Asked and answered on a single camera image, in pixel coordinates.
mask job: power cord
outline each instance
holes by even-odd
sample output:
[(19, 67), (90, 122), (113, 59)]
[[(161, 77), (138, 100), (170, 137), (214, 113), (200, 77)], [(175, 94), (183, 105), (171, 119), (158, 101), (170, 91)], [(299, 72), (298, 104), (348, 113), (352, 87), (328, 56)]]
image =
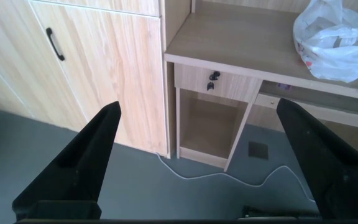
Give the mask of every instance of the power cord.
[(230, 177), (231, 179), (237, 181), (238, 183), (243, 184), (243, 185), (248, 186), (248, 187), (261, 187), (261, 186), (263, 186), (263, 185), (266, 183), (267, 179), (268, 179), (271, 175), (273, 175), (276, 171), (278, 171), (278, 170), (280, 170), (280, 169), (282, 169), (282, 168), (286, 168), (286, 169), (289, 170), (289, 171), (291, 172), (291, 174), (293, 174), (294, 177), (297, 179), (297, 181), (298, 181), (299, 185), (301, 186), (302, 191), (303, 191), (303, 193), (305, 194), (306, 198), (307, 198), (309, 201), (316, 203), (315, 200), (313, 200), (312, 198), (309, 198), (309, 196), (308, 196), (308, 194), (306, 193), (306, 190), (305, 190), (305, 188), (303, 187), (303, 185), (302, 185), (301, 180), (299, 179), (299, 177), (298, 177), (288, 166), (285, 166), (285, 165), (279, 166), (278, 168), (276, 168), (275, 170), (273, 170), (268, 176), (266, 176), (265, 180), (264, 180), (261, 184), (253, 185), (253, 184), (245, 183), (245, 182), (243, 182), (243, 181), (241, 181), (241, 180), (239, 180), (239, 179), (237, 179), (237, 178), (235, 178), (235, 177), (232, 177), (232, 176), (230, 176), (229, 174), (225, 174), (225, 173), (215, 173), (215, 174), (201, 175), (201, 176), (198, 176), (198, 177), (184, 177), (184, 176), (178, 174), (177, 172), (175, 172), (170, 166), (168, 166), (168, 164), (166, 164), (166, 163), (161, 159), (160, 154), (158, 154), (158, 153), (156, 152), (156, 155), (157, 155), (157, 157), (160, 159), (160, 161), (162, 162), (162, 164), (164, 164), (171, 172), (173, 172), (173, 174), (175, 174), (177, 177), (179, 177), (179, 178), (181, 178), (181, 179), (183, 179), (183, 180), (196, 180), (196, 179), (201, 179), (201, 178), (205, 178), (205, 177), (212, 177), (212, 176), (215, 176), (215, 175), (223, 175), (223, 176), (226, 176), (226, 177)]

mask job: white plastic bag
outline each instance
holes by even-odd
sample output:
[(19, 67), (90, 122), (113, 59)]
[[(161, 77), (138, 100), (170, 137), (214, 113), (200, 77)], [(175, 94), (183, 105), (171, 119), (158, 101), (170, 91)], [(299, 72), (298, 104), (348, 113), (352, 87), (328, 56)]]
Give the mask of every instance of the white plastic bag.
[(341, 0), (311, 0), (295, 20), (293, 39), (313, 76), (358, 78), (358, 13), (342, 8)]

